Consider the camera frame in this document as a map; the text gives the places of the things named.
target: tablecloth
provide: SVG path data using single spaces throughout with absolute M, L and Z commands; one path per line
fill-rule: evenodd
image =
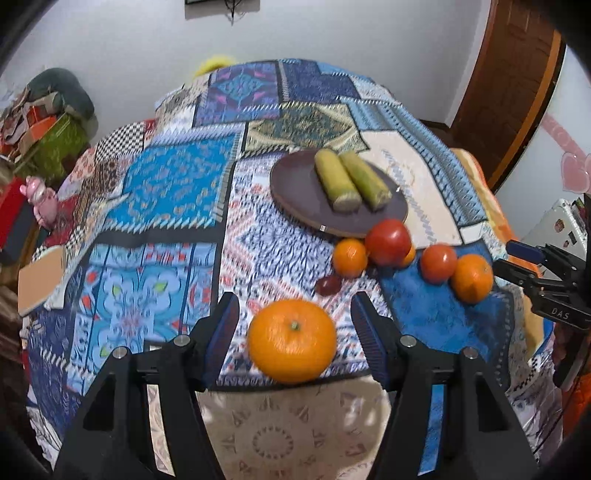
M 478 162 L 446 148 L 371 79 L 300 59 L 198 77 L 159 101 L 155 120 L 125 125 L 86 151 L 58 193 L 56 229 L 36 257 L 64 245 L 66 274 L 34 313 L 28 340 L 30 414 L 49 460 L 114 347 L 139 352 L 190 332 L 224 291 L 238 296 L 240 320 L 215 391 L 199 403 L 228 478 L 366 476 L 390 404 L 350 319 L 359 290 L 434 348 L 477 347 L 539 441 L 559 397 L 551 345 L 530 360 L 543 327 L 516 286 L 496 279 L 486 303 L 466 307 L 448 286 L 429 290 L 415 263 L 315 295 L 337 239 L 282 212 L 269 172 L 287 153 L 318 147 L 355 150 L 392 176 L 418 249 L 445 242 L 459 255 L 506 258 L 511 230 Z M 281 390 L 250 361 L 245 335 L 260 308 L 286 297 L 326 309 L 338 349 L 316 385 Z M 173 473 L 157 387 L 149 393 L 157 464 Z M 435 388 L 424 471 L 435 463 L 442 402 Z

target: tomato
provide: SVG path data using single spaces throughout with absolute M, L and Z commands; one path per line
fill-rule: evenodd
M 365 237 L 365 248 L 370 259 L 380 267 L 400 265 L 412 247 L 406 226 L 396 219 L 383 220 L 374 225 Z
M 456 251 L 445 244 L 435 244 L 427 247 L 421 256 L 420 270 L 423 279 L 434 285 L 447 280 L 456 271 Z

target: pink heart decoration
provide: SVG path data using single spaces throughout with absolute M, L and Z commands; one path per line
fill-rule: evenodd
M 591 172 L 591 153 L 585 158 L 585 171 L 587 172 L 587 175 L 591 175 L 589 173 Z M 587 193 L 591 193 L 591 184 L 589 185 Z
M 574 193 L 584 193 L 589 190 L 591 181 L 585 167 L 585 162 L 582 159 L 579 161 L 572 153 L 566 152 L 562 155 L 560 162 L 562 188 Z

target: plate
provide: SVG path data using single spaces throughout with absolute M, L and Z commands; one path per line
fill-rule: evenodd
M 334 212 L 314 168 L 316 152 L 318 149 L 286 155 L 271 169 L 271 194 L 287 213 L 321 232 L 353 238 L 365 238 L 371 227 L 386 218 L 406 220 L 408 204 L 402 190 L 386 172 L 371 164 L 392 192 L 392 199 L 377 212 L 365 202 L 357 212 Z

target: red box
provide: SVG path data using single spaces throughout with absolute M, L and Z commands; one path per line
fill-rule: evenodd
M 0 249 L 4 248 L 12 224 L 26 201 L 25 196 L 19 192 L 20 186 L 24 184 L 22 179 L 14 178 L 0 196 Z

